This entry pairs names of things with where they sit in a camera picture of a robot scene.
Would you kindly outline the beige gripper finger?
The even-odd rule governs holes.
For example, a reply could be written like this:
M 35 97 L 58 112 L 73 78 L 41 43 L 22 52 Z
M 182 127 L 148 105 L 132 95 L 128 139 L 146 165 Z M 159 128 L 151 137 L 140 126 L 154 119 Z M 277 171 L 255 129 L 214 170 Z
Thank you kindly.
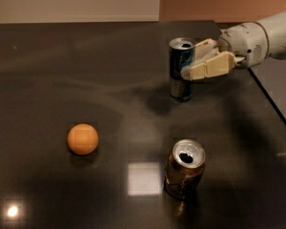
M 195 45 L 194 62 L 199 63 L 211 59 L 217 53 L 217 42 L 211 38 L 205 39 Z
M 195 61 L 181 70 L 185 80 L 201 80 L 228 74 L 243 57 L 235 57 L 231 52 L 217 52 L 213 57 Z

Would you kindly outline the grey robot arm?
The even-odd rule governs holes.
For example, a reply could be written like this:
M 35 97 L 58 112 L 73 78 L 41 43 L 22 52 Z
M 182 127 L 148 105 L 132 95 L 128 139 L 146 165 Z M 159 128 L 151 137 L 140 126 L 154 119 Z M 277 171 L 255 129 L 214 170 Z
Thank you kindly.
M 286 11 L 225 30 L 219 38 L 195 46 L 194 62 L 181 70 L 185 80 L 196 81 L 250 68 L 266 58 L 286 59 Z

